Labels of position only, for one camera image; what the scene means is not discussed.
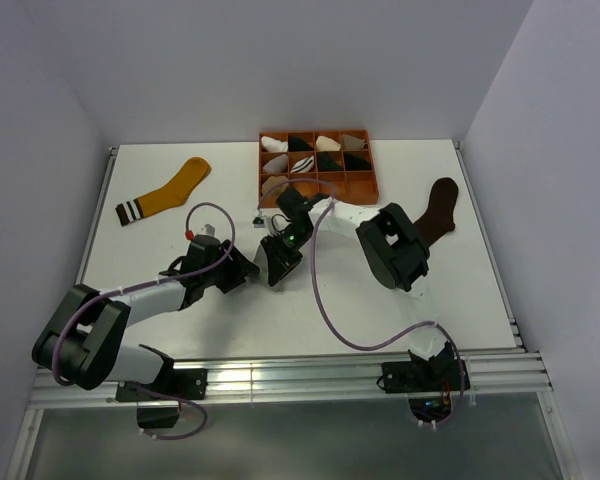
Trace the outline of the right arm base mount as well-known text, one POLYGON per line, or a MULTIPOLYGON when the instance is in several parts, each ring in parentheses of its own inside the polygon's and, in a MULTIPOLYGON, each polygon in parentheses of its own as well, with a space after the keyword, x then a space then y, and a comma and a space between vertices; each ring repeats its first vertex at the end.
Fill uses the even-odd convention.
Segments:
POLYGON ((376 386, 385 394, 406 394, 416 421, 436 428, 453 413, 453 395, 464 395, 471 383, 465 361, 447 342, 428 360, 409 353, 406 361, 382 363, 376 386))

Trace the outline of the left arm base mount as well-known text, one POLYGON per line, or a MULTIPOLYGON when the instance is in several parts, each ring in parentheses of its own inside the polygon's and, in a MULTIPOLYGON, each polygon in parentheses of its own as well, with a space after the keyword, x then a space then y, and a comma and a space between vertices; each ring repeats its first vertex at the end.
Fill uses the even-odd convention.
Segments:
POLYGON ((137 407, 138 426, 158 433, 173 428, 189 402, 205 398, 207 380, 207 369, 175 369, 160 374, 153 383, 140 385, 140 388, 137 388, 133 382, 120 381, 115 400, 118 403, 135 404, 158 400, 175 401, 176 405, 171 407, 137 407))

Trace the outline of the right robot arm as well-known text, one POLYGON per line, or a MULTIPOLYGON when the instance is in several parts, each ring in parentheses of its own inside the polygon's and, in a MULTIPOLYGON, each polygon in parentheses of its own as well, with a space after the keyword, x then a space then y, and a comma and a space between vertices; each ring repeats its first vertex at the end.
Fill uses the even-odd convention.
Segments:
POLYGON ((357 241, 375 280, 398 293, 408 309, 409 326, 376 347, 383 349, 408 337, 414 381, 432 390, 446 379, 452 366, 461 362, 446 330, 413 309, 424 292, 431 247, 455 229, 458 196, 459 188, 452 179, 435 181, 425 212, 412 221, 396 203, 371 208, 338 201, 325 193, 305 197, 286 183, 276 201, 286 226, 278 229, 272 218, 261 212, 254 215, 254 226, 268 231, 260 241, 255 262, 264 284, 276 288, 300 264, 304 245, 310 247, 310 272, 317 272, 319 231, 357 241))

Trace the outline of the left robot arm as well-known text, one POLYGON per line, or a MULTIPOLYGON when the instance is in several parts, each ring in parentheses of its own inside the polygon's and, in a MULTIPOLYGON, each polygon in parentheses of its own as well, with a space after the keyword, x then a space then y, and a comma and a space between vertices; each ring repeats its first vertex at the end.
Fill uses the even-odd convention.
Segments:
POLYGON ((226 294, 258 274, 230 241, 198 235, 153 281, 109 294, 71 287, 34 343, 32 359, 84 390, 105 381, 135 382, 150 398, 163 399, 175 386, 174 360, 148 345, 124 346, 127 327, 184 310, 210 287, 226 294))

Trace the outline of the grey sock black stripes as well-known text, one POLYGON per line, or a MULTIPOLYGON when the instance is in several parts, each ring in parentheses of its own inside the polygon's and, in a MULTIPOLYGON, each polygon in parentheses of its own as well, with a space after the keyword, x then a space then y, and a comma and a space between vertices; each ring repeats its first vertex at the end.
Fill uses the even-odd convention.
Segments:
POLYGON ((259 268, 259 283, 273 292, 281 292, 285 267, 276 258, 270 260, 262 245, 258 246, 253 263, 259 268))

